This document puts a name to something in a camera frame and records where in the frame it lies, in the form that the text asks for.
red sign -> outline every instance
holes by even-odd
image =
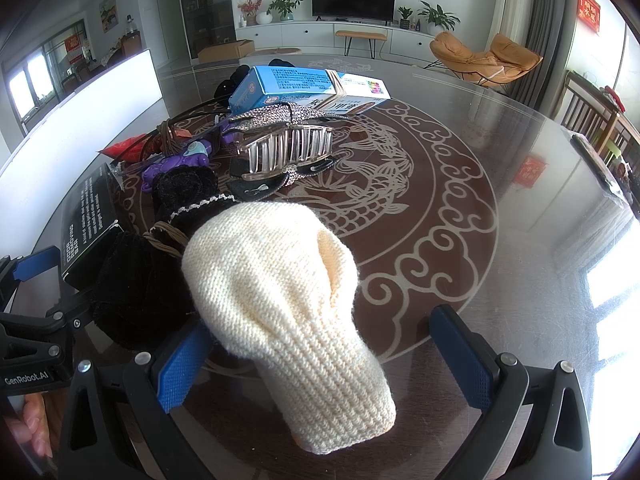
[[[69,64],[73,64],[79,59],[82,59],[82,47],[80,46],[80,39],[77,34],[74,34],[70,38],[66,38],[65,48]]]
[[[513,183],[531,189],[542,172],[545,171],[545,168],[546,162],[532,155],[527,155],[527,158],[524,159],[518,173],[514,177]]]
[[[578,18],[594,32],[600,31],[600,6],[596,0],[578,0]]]

gray curtain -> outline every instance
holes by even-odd
[[[535,70],[515,81],[511,98],[538,110],[556,62],[565,0],[533,0],[533,12],[525,46],[544,59]]]

bright window light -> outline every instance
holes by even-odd
[[[29,69],[31,83],[33,83],[33,89],[36,91],[38,99],[42,99],[53,92],[53,85],[49,77],[49,70],[47,70],[47,63],[44,61],[42,54],[34,57],[27,67]]]
[[[589,293],[594,307],[615,298],[628,288],[640,285],[637,255],[629,247],[640,244],[640,224],[633,222],[629,231],[587,274]]]
[[[638,348],[640,326],[640,290],[634,290],[628,300],[596,325],[598,359],[611,359],[630,349]]]
[[[636,346],[593,378],[589,434],[594,475],[617,468],[638,437],[638,358],[640,351]]]
[[[18,109],[20,118],[23,118],[35,106],[31,91],[27,83],[27,76],[24,71],[20,71],[9,81],[11,96],[14,98],[15,107]]]

hand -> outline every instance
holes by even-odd
[[[22,420],[6,418],[5,422],[18,444],[26,444],[31,441],[33,450],[38,456],[53,457],[42,394],[25,395]]]

blue medicine box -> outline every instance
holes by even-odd
[[[334,98],[322,110],[354,114],[390,99],[383,81],[337,72],[346,95]],[[336,95],[326,70],[285,66],[254,66],[229,98],[234,114],[262,106],[292,102],[317,107]]]

